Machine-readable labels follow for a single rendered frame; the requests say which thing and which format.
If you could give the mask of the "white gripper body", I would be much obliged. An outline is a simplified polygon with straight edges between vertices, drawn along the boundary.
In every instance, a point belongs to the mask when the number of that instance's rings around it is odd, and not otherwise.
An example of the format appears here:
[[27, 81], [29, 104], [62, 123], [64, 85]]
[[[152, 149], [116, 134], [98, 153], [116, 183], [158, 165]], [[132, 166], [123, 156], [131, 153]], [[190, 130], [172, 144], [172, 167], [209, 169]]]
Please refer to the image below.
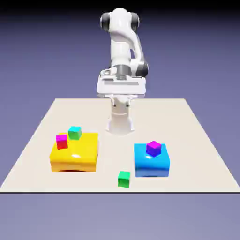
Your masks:
[[146, 79], [144, 77], [130, 77], [118, 80], [115, 75], [99, 75], [97, 82], [97, 95], [110, 97], [112, 95], [131, 95], [144, 97], [146, 93]]

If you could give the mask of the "small teal cube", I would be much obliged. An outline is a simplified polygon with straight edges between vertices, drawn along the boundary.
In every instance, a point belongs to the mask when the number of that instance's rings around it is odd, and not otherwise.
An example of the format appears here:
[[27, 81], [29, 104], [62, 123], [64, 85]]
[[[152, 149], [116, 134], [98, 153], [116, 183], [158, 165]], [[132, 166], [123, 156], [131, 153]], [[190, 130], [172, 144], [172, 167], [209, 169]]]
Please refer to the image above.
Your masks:
[[70, 140], [79, 140], [82, 136], [82, 128], [80, 126], [71, 126], [68, 130], [68, 137]]

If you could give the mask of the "small purple cube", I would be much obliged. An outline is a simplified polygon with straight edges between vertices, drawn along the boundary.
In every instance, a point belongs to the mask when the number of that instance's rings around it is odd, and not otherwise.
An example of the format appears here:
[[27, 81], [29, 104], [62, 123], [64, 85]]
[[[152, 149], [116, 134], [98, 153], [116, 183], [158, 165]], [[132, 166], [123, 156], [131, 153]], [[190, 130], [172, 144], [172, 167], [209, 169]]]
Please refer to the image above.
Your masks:
[[146, 145], [146, 153], [152, 157], [156, 157], [161, 154], [162, 144], [156, 141], [151, 141]]

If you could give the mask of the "small red cube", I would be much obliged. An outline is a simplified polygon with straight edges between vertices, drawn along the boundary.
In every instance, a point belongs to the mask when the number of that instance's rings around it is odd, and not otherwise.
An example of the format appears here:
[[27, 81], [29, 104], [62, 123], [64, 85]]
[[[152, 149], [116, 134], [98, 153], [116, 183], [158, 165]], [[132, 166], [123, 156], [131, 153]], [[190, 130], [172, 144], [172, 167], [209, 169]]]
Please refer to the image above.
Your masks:
[[68, 148], [68, 137], [66, 134], [56, 136], [57, 149], [67, 149]]

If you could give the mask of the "small green cube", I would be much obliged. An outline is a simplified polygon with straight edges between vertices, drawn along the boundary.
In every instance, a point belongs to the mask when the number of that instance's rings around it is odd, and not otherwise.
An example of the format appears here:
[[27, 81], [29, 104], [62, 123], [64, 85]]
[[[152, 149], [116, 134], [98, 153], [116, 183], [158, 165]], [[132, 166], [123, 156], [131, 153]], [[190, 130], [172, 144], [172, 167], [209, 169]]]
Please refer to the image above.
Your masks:
[[130, 175], [128, 171], [120, 171], [118, 175], [118, 186], [128, 188], [130, 184]]

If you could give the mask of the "large yellow box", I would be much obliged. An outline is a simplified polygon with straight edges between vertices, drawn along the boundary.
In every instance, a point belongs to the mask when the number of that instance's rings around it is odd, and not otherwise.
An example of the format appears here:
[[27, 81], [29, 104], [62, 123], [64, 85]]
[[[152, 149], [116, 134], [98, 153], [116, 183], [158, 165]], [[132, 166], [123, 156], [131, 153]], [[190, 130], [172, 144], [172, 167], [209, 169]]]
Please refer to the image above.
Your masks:
[[98, 133], [83, 133], [79, 140], [68, 138], [66, 149], [57, 149], [55, 143], [49, 156], [51, 170], [94, 172], [97, 167], [98, 147]]

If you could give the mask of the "large blue box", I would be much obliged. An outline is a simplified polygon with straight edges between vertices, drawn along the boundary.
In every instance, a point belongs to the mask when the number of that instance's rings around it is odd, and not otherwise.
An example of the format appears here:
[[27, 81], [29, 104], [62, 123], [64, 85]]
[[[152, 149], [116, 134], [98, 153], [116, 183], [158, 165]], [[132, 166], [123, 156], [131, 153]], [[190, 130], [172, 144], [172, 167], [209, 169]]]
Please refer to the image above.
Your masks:
[[134, 144], [135, 176], [136, 177], [168, 177], [170, 158], [166, 145], [163, 143], [161, 154], [153, 157], [146, 152], [146, 143]]

